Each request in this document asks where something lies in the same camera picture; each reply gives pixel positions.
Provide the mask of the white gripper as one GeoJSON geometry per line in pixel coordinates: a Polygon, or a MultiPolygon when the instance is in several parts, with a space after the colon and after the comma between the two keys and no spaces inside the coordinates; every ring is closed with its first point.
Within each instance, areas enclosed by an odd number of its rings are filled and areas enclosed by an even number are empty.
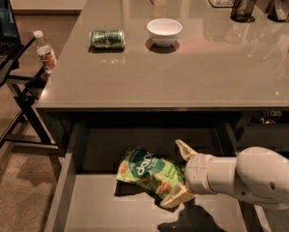
{"type": "Polygon", "coordinates": [[[185,180],[187,185],[177,184],[160,202],[162,208],[172,209],[188,202],[196,194],[214,194],[209,185],[208,165],[212,155],[197,154],[181,139],[175,140],[182,158],[187,161],[185,180]]]}

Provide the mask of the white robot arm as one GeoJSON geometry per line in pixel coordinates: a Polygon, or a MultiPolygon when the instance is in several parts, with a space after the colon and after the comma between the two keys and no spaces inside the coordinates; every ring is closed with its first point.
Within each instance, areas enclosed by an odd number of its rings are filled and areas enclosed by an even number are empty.
{"type": "Polygon", "coordinates": [[[263,147],[249,147],[235,157],[200,154],[176,141],[187,162],[185,181],[161,201],[174,208],[196,195],[226,194],[237,200],[270,209],[289,208],[289,159],[263,147]]]}

